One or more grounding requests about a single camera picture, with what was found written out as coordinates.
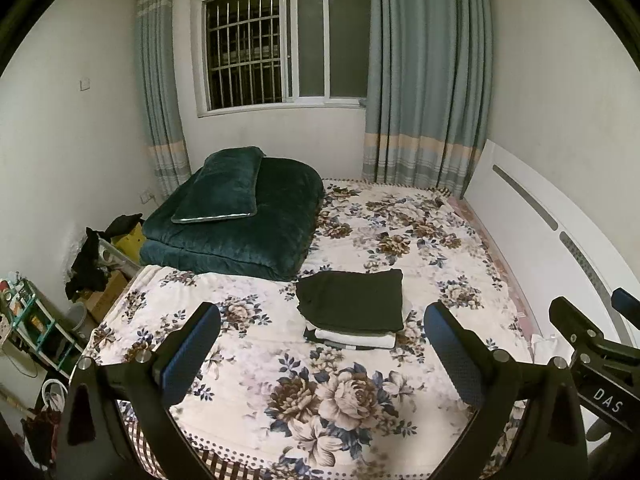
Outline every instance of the bedspread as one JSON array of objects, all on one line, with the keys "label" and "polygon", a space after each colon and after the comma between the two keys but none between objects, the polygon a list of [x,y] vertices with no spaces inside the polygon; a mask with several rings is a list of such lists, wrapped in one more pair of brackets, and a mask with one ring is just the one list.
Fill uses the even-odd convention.
[{"label": "bedspread", "polygon": [[[94,331],[99,363],[158,346],[203,301],[222,331],[184,401],[170,411],[220,478],[425,478],[471,411],[425,339],[425,307],[441,300],[489,348],[530,362],[506,284],[474,229],[435,190],[325,181],[318,228],[300,276],[324,269],[402,269],[408,313],[391,350],[305,342],[294,283],[142,270]],[[488,469],[499,466],[514,409]],[[135,424],[123,403],[126,420]],[[132,434],[140,431],[131,430]],[[162,476],[148,450],[143,463]]]}]

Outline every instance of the metal screw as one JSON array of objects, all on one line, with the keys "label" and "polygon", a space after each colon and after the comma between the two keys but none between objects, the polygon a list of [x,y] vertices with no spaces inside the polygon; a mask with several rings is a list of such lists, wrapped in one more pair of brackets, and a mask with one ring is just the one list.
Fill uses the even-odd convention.
[{"label": "metal screw", "polygon": [[509,353],[502,348],[498,348],[494,351],[494,359],[499,363],[506,363],[510,357]]},{"label": "metal screw", "polygon": [[138,361],[139,363],[146,363],[147,361],[149,361],[149,359],[151,359],[151,356],[151,350],[145,348],[144,350],[141,350],[136,354],[136,361]]},{"label": "metal screw", "polygon": [[86,370],[91,364],[94,362],[90,357],[83,357],[78,361],[78,368],[81,370]]},{"label": "metal screw", "polygon": [[567,367],[566,361],[560,356],[554,357],[554,365],[560,370],[564,370]]}]

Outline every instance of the window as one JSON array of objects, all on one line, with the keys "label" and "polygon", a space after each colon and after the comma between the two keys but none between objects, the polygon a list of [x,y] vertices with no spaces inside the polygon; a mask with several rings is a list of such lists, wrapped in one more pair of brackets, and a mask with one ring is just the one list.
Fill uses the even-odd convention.
[{"label": "window", "polygon": [[370,0],[201,2],[207,110],[366,96]]}]

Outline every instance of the white wall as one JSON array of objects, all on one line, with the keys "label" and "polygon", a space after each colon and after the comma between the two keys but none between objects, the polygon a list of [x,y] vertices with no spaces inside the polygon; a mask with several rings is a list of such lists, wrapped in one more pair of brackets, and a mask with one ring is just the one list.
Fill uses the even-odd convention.
[{"label": "white wall", "polygon": [[[0,78],[0,276],[66,310],[62,262],[86,226],[153,209],[134,77],[135,0],[56,0]],[[79,91],[79,80],[91,88]]]},{"label": "white wall", "polygon": [[492,0],[489,138],[541,173],[640,277],[640,72],[588,0]]},{"label": "white wall", "polygon": [[174,0],[175,76],[182,129],[193,171],[212,152],[255,145],[267,156],[306,162],[323,177],[361,177],[363,109],[280,108],[199,118],[190,16],[191,0]]}]

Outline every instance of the window frame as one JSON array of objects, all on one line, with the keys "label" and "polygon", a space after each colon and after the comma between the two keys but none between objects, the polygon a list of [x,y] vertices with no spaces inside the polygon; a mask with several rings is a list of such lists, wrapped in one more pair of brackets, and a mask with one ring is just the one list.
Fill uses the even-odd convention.
[{"label": "window frame", "polygon": [[[284,31],[280,41],[280,70],[282,81],[281,103],[265,103],[255,105],[243,105],[227,108],[211,109],[209,77],[207,77],[207,37],[206,30],[206,3],[211,0],[191,0],[191,55],[193,61],[193,79],[196,97],[196,112],[198,117],[223,115],[236,112],[248,112],[254,110],[276,108],[301,108],[301,107],[328,107],[328,108],[362,108],[361,98],[332,98],[330,97],[330,60],[329,60],[329,0],[323,0],[323,29],[324,29],[324,96],[300,97],[298,80],[298,13],[297,0],[290,0],[289,13],[280,13],[280,31]],[[279,1],[280,8],[286,8],[286,0]],[[287,74],[289,55],[286,30],[287,20],[291,18],[291,81],[292,89],[289,97],[289,77]]]}]

